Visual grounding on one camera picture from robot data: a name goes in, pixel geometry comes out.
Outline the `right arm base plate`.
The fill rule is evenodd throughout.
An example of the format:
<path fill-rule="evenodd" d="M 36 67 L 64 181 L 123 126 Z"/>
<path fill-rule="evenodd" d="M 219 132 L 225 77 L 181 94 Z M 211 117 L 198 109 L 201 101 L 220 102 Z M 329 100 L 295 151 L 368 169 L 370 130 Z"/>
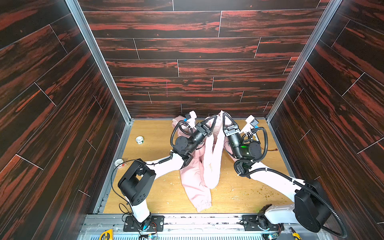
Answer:
<path fill-rule="evenodd" d="M 284 230 L 281 224 L 274 225 L 266 217 L 258 215 L 242 215 L 240 225 L 244 227 L 245 231 L 278 232 L 279 230 Z"/>

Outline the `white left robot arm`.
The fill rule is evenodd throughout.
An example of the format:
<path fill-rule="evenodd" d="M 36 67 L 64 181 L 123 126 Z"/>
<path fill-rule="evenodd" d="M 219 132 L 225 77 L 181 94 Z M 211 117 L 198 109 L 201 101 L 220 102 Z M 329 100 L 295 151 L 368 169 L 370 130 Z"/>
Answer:
<path fill-rule="evenodd" d="M 195 130 L 174 140 L 177 130 L 182 129 L 186 121 L 179 121 L 171 134 L 170 145 L 172 150 L 168 157 L 153 162 L 144 162 L 141 159 L 133 160 L 128 170 L 118 182 L 122 192 L 121 198 L 130 205 L 132 213 L 127 216 L 127 225 L 132 225 L 135 231 L 143 232 L 149 229 L 152 214 L 148 208 L 148 197 L 154 181 L 170 172 L 187 167 L 194 152 L 201 146 L 206 138 L 212 137 L 217 116 L 211 116 L 195 125 Z"/>

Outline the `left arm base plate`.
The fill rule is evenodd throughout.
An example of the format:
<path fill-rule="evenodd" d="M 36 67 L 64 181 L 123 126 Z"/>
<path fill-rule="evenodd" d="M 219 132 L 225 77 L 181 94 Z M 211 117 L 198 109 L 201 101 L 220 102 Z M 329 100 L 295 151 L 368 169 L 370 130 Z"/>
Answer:
<path fill-rule="evenodd" d="M 123 232 L 162 232 L 165 217 L 161 215 L 150 215 L 142 223 L 133 216 L 125 218 Z"/>

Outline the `pink zip jacket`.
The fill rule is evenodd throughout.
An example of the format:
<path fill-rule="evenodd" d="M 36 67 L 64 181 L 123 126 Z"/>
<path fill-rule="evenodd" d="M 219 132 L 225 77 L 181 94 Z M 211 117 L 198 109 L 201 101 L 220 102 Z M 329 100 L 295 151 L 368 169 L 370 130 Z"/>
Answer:
<path fill-rule="evenodd" d="M 217 115 L 213 134 L 193 153 L 191 163 L 180 170 L 182 185 L 197 212 L 212 206 L 211 190 L 219 183 L 223 150 L 232 153 L 223 131 L 223 112 Z"/>

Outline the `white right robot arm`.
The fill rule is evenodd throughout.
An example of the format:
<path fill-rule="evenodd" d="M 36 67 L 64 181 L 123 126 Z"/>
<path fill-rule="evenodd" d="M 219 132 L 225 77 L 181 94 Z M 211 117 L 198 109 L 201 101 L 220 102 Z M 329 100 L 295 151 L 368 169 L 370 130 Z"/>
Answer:
<path fill-rule="evenodd" d="M 229 155 L 235 159 L 238 176 L 261 182 L 292 201 L 290 205 L 265 205 L 255 216 L 245 216 L 241 224 L 267 232 L 266 240 L 279 237 L 288 224 L 299 224 L 306 230 L 346 238 L 347 228 L 337 214 L 322 185 L 290 177 L 263 164 L 268 152 L 268 133 L 258 127 L 258 121 L 249 116 L 243 129 L 226 112 L 223 113 L 223 133 L 228 139 Z"/>

